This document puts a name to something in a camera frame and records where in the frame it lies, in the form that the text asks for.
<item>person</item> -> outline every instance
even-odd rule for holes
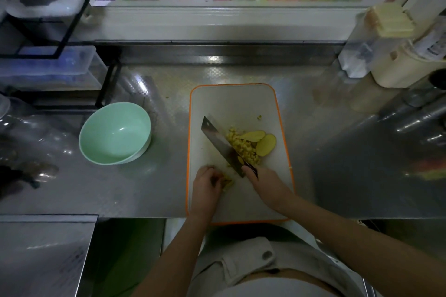
[[[259,167],[258,177],[243,171],[268,207],[303,226],[383,296],[446,294],[442,262],[305,201],[270,169]],[[272,224],[220,227],[198,256],[221,181],[213,167],[198,170],[189,216],[132,297],[363,296],[327,255]]]

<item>bowl rim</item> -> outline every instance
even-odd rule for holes
[[[81,146],[81,137],[82,137],[82,133],[83,133],[83,131],[84,131],[84,128],[85,128],[85,126],[86,126],[88,120],[90,120],[90,119],[91,119],[93,116],[95,116],[97,113],[101,112],[104,108],[117,106],[117,105],[122,104],[122,103],[130,104],[130,105],[133,106],[133,107],[137,107],[137,108],[139,108],[138,110],[143,111],[143,112],[147,115],[147,117],[148,117],[148,122],[149,122],[149,124],[150,124],[150,130],[148,131],[147,140],[151,137],[151,133],[152,133],[152,121],[150,120],[150,116],[149,116],[149,114],[147,113],[147,111],[146,111],[144,108],[142,108],[140,105],[137,105],[136,103],[133,103],[133,102],[127,102],[127,101],[120,101],[120,102],[110,103],[110,104],[108,104],[108,105],[103,106],[102,108],[99,108],[96,112],[94,112],[93,114],[91,114],[90,117],[89,117],[89,118],[84,122],[84,124],[82,125],[81,131],[80,131],[80,133],[79,133],[79,149],[80,149],[82,155],[83,155],[88,161],[90,161],[90,162],[92,162],[92,163],[94,163],[94,164],[97,164],[97,165],[119,165],[119,164],[125,163],[125,161],[128,161],[129,159],[131,159],[132,157],[134,157],[135,154],[139,153],[139,152],[141,151],[141,149],[142,149],[142,148],[145,146],[145,144],[147,143],[147,140],[146,140],[146,141],[141,145],[141,147],[140,147],[135,153],[133,153],[132,155],[130,155],[129,157],[127,157],[127,158],[125,158],[125,159],[122,159],[122,160],[120,160],[120,161],[118,161],[118,162],[113,162],[113,163],[100,163],[100,162],[96,162],[96,161],[90,159],[90,158],[84,153],[84,151],[82,150],[82,146]]]

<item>yellow lid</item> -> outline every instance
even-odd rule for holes
[[[370,7],[364,21],[375,28],[382,38],[410,38],[415,31],[413,20],[396,2],[385,2]]]

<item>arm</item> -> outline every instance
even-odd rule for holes
[[[131,297],[181,297],[187,294],[206,228],[220,198],[221,176],[210,167],[198,170],[188,218]],[[218,178],[215,186],[211,184],[212,178]]]
[[[446,291],[446,266],[387,235],[358,225],[293,195],[276,172],[243,171],[261,199],[326,246],[386,297],[441,296]]]

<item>person's right arm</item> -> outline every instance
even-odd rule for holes
[[[259,167],[259,178],[243,171],[267,206],[303,226],[383,296],[446,294],[442,262],[294,195],[270,169]]]

